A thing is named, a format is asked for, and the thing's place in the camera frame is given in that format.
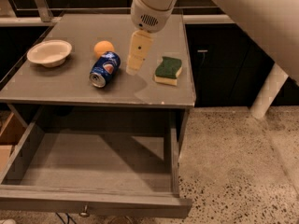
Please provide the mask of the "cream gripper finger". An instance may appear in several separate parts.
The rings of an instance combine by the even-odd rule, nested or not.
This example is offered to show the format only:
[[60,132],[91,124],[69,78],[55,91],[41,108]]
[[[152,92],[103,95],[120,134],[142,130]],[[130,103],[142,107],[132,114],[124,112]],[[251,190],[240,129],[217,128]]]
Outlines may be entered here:
[[153,39],[151,34],[144,30],[137,30],[132,33],[129,53],[127,56],[126,73],[133,76],[141,68],[145,61]]

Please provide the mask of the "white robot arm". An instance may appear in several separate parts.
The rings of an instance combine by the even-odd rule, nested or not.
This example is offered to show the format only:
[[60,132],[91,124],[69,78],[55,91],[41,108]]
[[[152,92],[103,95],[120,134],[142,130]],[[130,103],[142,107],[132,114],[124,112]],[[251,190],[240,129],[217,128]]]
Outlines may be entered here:
[[[299,0],[211,0],[275,62],[250,112],[264,117],[287,78],[299,81]],[[177,0],[133,0],[131,18],[142,36],[131,44],[148,44],[161,31]]]

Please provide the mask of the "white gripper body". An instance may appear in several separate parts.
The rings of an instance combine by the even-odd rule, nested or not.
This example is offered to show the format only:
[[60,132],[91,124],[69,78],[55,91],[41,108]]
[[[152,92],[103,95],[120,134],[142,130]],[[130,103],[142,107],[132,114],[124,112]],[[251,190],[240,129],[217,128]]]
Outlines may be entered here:
[[138,29],[143,29],[149,33],[161,31],[172,10],[157,10],[146,5],[142,0],[133,0],[131,5],[131,19]]

